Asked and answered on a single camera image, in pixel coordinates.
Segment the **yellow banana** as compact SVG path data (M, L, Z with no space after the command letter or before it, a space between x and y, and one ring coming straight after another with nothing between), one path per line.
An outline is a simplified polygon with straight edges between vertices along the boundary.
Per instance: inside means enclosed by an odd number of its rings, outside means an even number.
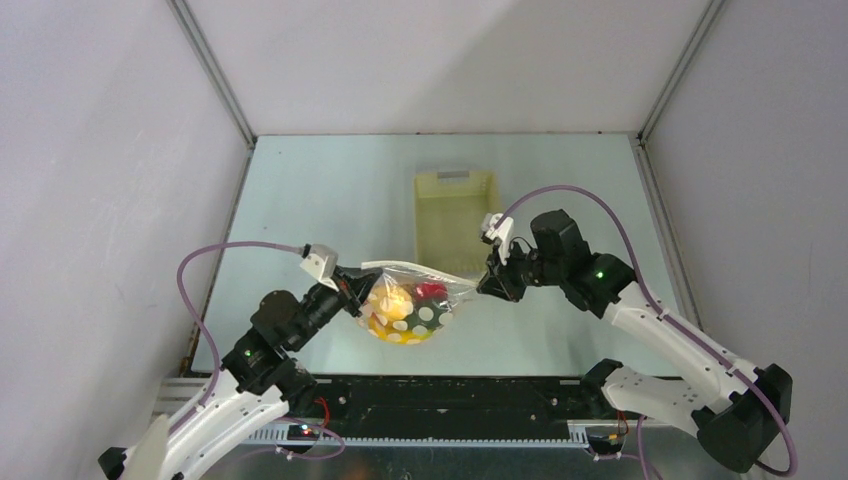
M416 331L399 331L383 326L376 317L368 320L368 331L376 338L397 345L417 345L429 340L433 332L427 329Z

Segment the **yellow lemon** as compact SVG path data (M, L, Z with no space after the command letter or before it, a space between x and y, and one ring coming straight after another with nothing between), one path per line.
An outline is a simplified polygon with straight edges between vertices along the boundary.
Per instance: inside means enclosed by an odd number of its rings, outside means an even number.
M383 326L404 318L414 311L411 294L401 286L376 286L368 296L369 305Z

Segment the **clear dotted zip bag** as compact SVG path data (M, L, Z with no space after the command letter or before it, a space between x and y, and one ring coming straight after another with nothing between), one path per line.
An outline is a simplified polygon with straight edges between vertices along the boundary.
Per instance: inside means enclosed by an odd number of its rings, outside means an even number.
M420 264L369 261L381 276L368 293L357 325L393 345L420 345L451 325L477 296L477 281Z

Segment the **red mango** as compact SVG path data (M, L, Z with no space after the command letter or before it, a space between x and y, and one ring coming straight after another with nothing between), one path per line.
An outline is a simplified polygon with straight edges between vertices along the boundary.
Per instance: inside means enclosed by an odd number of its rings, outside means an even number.
M443 283L423 282L418 283L413 289L417 301L445 301L448 298L448 290Z

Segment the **green avocado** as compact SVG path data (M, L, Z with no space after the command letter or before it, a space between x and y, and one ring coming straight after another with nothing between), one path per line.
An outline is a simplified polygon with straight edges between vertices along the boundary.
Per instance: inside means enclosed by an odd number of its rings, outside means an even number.
M406 331L419 336L434 333L443 327L441 317L445 313L447 310L438 305L424 305L416 308L404 318Z

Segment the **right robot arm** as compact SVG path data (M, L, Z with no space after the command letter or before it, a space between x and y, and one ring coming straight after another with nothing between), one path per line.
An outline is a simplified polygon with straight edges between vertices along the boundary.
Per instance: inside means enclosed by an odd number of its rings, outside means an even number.
M639 283L634 269L612 254L591 252L563 210L531 222L535 246L513 240L513 220L489 214L481 239L492 248L477 290L520 301L529 287L557 287L577 309L632 335L668 361L676 380L641 374L604 359L581 379L585 411L654 418L693 437L720 465L746 473L789 422L792 377L776 364L758 367L675 317Z

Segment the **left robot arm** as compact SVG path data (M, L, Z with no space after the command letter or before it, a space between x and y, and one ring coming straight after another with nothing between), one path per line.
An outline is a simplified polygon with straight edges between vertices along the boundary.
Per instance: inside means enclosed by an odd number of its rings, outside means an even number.
M98 459L108 479L199 479L268 423L304 416L316 403L316 380L294 353L342 311L358 317L379 268L337 267L331 283L302 297L275 290L262 298L251 326L209 380L172 416L160 416L129 448Z

